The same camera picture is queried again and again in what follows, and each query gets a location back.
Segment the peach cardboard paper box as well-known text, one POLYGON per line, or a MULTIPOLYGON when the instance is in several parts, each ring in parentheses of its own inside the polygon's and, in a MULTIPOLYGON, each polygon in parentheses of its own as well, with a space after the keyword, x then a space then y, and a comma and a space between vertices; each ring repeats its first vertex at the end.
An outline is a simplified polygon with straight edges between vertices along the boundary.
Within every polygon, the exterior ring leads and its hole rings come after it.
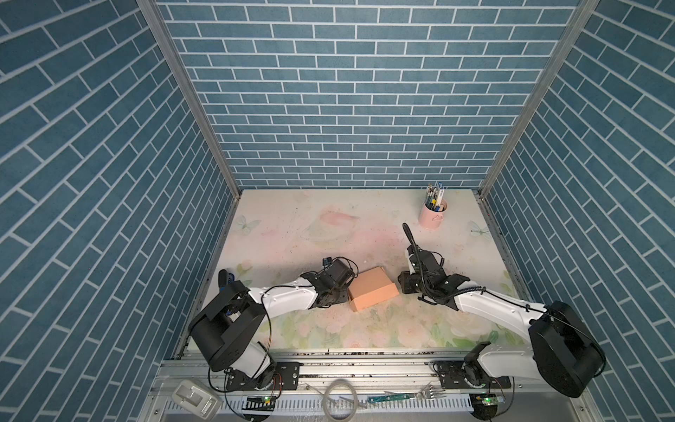
POLYGON ((347 290, 349 305, 354 312, 373 307, 399 296, 397 285, 383 267, 375 267, 359 276, 347 290))

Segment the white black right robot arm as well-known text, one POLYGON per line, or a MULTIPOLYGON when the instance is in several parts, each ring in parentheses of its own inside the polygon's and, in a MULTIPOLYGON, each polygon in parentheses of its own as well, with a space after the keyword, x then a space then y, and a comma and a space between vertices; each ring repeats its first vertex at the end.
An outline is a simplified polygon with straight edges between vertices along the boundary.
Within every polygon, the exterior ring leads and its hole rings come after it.
POLYGON ((466 382, 483 388, 503 377, 548 383, 566 397, 580 397, 607 364, 606 353, 567 303, 527 302, 480 286, 462 274, 447 274, 439 254, 407 249, 408 268, 398 276, 405 294, 454 311, 476 315, 522 338, 520 346, 478 343, 465 357, 466 382))

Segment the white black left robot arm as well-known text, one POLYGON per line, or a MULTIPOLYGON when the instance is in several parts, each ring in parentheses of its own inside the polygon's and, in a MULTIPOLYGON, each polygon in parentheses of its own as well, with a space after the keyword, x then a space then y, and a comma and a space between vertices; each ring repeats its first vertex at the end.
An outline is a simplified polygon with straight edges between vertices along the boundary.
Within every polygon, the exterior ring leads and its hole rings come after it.
POLYGON ((295 311, 327 309, 347 301, 360 271, 345 257, 325 258, 322 269, 268 288, 248 288, 221 270, 217 295, 188 325, 192 338, 213 372, 235 369, 259 378, 274 361, 269 347, 253 341, 260 325, 295 311))

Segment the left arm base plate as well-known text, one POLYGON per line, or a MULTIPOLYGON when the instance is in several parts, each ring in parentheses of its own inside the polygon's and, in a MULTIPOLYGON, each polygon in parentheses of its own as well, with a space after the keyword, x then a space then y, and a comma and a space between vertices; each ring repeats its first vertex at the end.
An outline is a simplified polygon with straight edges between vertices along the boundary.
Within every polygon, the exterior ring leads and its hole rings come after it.
POLYGON ((276 362, 258 378, 250 378, 244 372, 230 369, 226 378, 227 392, 238 390, 297 390, 300 378, 300 362, 276 362))

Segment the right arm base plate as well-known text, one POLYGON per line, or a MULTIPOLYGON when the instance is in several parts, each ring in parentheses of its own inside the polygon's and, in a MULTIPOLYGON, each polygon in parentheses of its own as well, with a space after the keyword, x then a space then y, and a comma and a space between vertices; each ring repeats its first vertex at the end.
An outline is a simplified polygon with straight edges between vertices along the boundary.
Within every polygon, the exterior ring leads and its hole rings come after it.
POLYGON ((432 372, 439 378, 441 386, 446 390, 494 388, 507 390, 513 386, 510 377, 494 378, 487 375, 477 363, 462 360, 436 360, 430 364, 432 372))

